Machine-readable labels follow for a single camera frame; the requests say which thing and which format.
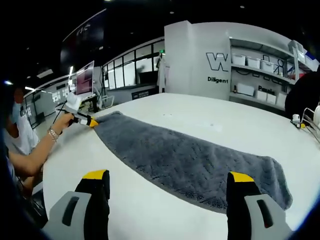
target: face mask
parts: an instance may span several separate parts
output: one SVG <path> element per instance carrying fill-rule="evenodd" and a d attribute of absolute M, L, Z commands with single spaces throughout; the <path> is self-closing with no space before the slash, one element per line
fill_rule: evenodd
<path fill-rule="evenodd" d="M 15 102 L 12 108 L 12 114 L 10 115 L 11 123 L 15 124 L 18 121 L 18 118 L 20 117 L 20 109 L 21 104 Z"/>

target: monitor screen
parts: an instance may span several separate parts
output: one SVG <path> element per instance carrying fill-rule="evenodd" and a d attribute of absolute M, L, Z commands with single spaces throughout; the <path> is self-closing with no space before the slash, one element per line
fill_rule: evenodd
<path fill-rule="evenodd" d="M 92 61 L 76 72 L 75 94 L 93 93 L 94 65 Z"/>

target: window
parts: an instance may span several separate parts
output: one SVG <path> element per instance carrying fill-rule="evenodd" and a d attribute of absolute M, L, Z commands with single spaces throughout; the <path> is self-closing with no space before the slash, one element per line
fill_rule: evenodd
<path fill-rule="evenodd" d="M 126 55 L 123 56 L 123 61 L 124 61 L 124 63 L 132 62 L 134 59 L 135 59 L 135 53 L 134 53 L 134 51 L 129 52 L 128 54 L 126 54 Z"/>
<path fill-rule="evenodd" d="M 164 49 L 165 41 L 161 40 L 159 42 L 152 43 L 131 51 L 123 57 L 119 57 L 113 62 L 109 63 L 104 67 L 106 72 L 104 80 L 105 87 L 109 87 L 109 89 L 112 90 L 115 88 L 139 84 L 140 73 L 152 72 L 152 70 L 158 71 L 157 62 L 159 59 L 159 51 Z"/>
<path fill-rule="evenodd" d="M 124 72 L 123 72 L 123 67 L 118 66 L 115 68 L 115 82 L 116 82 L 116 87 L 117 88 L 122 88 L 124 87 Z"/>
<path fill-rule="evenodd" d="M 137 59 L 150 54 L 151 54 L 151 45 L 144 46 L 142 48 L 138 48 L 137 50 L 135 50 L 135 55 Z"/>
<path fill-rule="evenodd" d="M 159 53 L 159 51 L 165 49 L 165 41 L 159 41 L 153 44 L 153 53 Z"/>
<path fill-rule="evenodd" d="M 144 73 L 144 72 L 151 72 L 152 71 L 152 60 L 151 58 L 141 59 L 136 62 L 136 72 Z"/>
<path fill-rule="evenodd" d="M 114 73 L 114 62 L 111 62 L 108 64 L 108 79 L 109 79 L 109 88 L 115 89 L 116 83 L 115 83 L 115 73 Z"/>
<path fill-rule="evenodd" d="M 122 65 L 122 57 L 119 57 L 118 59 L 114 60 L 114 65 L 115 67 L 119 67 L 120 65 Z"/>
<path fill-rule="evenodd" d="M 126 86 L 136 85 L 135 63 L 130 62 L 124 65 L 124 83 Z"/>

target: fuzzy gray cloth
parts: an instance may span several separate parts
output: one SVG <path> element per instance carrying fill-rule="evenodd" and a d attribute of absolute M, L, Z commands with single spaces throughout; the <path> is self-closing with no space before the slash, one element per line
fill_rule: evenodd
<path fill-rule="evenodd" d="M 251 176 L 261 193 L 284 210 L 292 204 L 284 171 L 269 156 L 236 151 L 120 112 L 97 121 L 95 132 L 121 161 L 189 203 L 225 213 L 227 175 L 233 171 Z"/>

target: woman's hand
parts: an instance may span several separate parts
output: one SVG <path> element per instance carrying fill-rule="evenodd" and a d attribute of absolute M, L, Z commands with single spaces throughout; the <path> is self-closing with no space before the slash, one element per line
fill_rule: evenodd
<path fill-rule="evenodd" d="M 69 121 L 74 118 L 71 113 L 65 113 L 55 121 L 51 128 L 60 135 L 62 130 L 69 126 Z"/>

